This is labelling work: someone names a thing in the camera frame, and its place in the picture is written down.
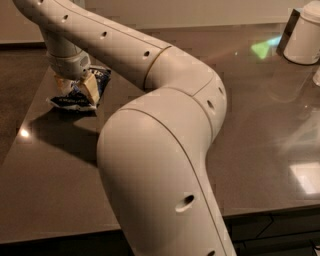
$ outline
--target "white container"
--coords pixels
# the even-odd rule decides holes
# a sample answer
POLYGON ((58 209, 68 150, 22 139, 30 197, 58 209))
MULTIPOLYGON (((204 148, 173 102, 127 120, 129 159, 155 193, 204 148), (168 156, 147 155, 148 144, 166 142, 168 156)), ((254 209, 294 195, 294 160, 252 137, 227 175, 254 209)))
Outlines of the white container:
POLYGON ((320 57, 320 1, 305 5, 284 50, 298 64, 314 64, 320 57))

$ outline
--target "table surface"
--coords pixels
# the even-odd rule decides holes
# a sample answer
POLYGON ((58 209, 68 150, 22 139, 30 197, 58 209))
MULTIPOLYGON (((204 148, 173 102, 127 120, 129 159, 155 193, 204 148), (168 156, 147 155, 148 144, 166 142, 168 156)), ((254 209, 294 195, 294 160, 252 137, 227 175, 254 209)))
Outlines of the table surface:
MULTIPOLYGON (((221 132, 206 165, 224 217, 318 207, 320 88, 317 65, 276 53, 285 24, 155 29, 214 68, 228 95, 221 132)), ((143 95, 112 73, 96 113, 52 109, 48 69, 0 170, 0 243, 120 229, 96 165, 103 124, 143 95)))

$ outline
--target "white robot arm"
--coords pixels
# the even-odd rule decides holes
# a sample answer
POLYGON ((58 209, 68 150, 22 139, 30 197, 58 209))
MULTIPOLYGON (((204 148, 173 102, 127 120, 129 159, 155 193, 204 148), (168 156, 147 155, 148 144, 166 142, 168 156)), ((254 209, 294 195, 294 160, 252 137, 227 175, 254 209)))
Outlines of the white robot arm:
POLYGON ((13 1, 49 35, 51 65, 61 76, 83 75, 88 52, 151 91, 118 110, 98 142, 102 183, 134 254, 235 255, 205 168, 226 114, 216 72, 69 0, 13 1))

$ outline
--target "green light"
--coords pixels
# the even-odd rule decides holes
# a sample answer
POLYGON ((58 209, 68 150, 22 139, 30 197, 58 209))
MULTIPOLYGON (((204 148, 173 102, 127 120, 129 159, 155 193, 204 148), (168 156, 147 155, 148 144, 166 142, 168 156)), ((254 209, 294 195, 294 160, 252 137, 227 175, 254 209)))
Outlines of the green light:
POLYGON ((267 57, 269 48, 270 45, 268 44, 268 42, 262 42, 251 46, 251 49, 255 54, 258 55, 260 59, 265 59, 267 57))
POLYGON ((268 55, 270 47, 277 46, 280 43, 281 36, 271 38, 268 41, 257 43, 251 46, 251 50, 258 55, 260 59, 265 59, 268 55))

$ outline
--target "wall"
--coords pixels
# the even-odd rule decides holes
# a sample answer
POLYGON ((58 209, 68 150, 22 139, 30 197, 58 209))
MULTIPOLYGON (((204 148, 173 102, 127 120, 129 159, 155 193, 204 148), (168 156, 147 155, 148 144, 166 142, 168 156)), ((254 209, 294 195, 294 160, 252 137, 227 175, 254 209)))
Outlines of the wall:
MULTIPOLYGON (((87 9, 135 28, 286 22, 311 0, 87 0, 87 9)), ((37 26, 11 0, 0 1, 0 43, 38 42, 37 26)))

